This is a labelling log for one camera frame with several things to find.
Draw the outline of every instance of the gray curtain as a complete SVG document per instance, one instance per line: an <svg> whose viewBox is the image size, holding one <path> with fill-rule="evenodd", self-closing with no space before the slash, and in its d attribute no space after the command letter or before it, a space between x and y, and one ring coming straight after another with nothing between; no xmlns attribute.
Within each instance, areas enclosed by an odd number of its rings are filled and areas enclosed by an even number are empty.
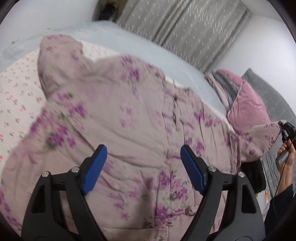
<svg viewBox="0 0 296 241"><path fill-rule="evenodd" d="M128 0L118 24L206 72L250 16L239 0Z"/></svg>

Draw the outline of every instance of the dark jacket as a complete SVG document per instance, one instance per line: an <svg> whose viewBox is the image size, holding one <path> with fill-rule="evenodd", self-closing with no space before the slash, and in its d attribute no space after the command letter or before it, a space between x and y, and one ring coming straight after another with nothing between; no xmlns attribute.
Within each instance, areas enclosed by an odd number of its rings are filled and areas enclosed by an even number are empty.
<svg viewBox="0 0 296 241"><path fill-rule="evenodd" d="M293 185L290 185L285 191L271 199L264 221L266 235L270 233L286 214L293 201L293 196Z"/></svg>

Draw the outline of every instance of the white wall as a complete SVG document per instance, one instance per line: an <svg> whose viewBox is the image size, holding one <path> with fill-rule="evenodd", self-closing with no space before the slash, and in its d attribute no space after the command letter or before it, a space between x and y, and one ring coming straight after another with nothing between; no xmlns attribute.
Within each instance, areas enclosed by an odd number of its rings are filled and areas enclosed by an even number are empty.
<svg viewBox="0 0 296 241"><path fill-rule="evenodd" d="M46 29L92 21L99 0L20 0L0 24L0 43L30 38Z"/></svg>
<svg viewBox="0 0 296 241"><path fill-rule="evenodd" d="M296 114L296 43L282 21L252 16L216 68L248 68L273 86Z"/></svg>

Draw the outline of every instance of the pink pillow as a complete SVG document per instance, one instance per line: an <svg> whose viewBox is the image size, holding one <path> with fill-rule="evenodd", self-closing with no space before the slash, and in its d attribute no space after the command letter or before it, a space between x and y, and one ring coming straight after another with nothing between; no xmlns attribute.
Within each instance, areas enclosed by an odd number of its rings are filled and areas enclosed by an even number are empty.
<svg viewBox="0 0 296 241"><path fill-rule="evenodd" d="M254 126L271 122L262 99L245 81L242 82L237 98L227 113L227 118L239 134L246 133Z"/></svg>

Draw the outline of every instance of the metal screw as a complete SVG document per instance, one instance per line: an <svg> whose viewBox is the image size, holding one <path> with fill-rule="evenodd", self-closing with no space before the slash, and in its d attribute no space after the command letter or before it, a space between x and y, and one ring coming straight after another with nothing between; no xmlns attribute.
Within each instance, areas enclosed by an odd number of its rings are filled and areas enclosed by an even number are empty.
<svg viewBox="0 0 296 241"><path fill-rule="evenodd" d="M209 171L210 172L215 172L215 171L217 171L217 168L214 167L214 166L209 166Z"/></svg>
<svg viewBox="0 0 296 241"><path fill-rule="evenodd" d="M42 173L42 177L48 177L49 176L49 172L48 171L45 171Z"/></svg>
<svg viewBox="0 0 296 241"><path fill-rule="evenodd" d="M245 175L243 172L239 172L239 173L238 173L238 176L239 176L239 177L245 177L246 175Z"/></svg>
<svg viewBox="0 0 296 241"><path fill-rule="evenodd" d="M77 173L79 172L80 168L79 167L72 167L71 172Z"/></svg>

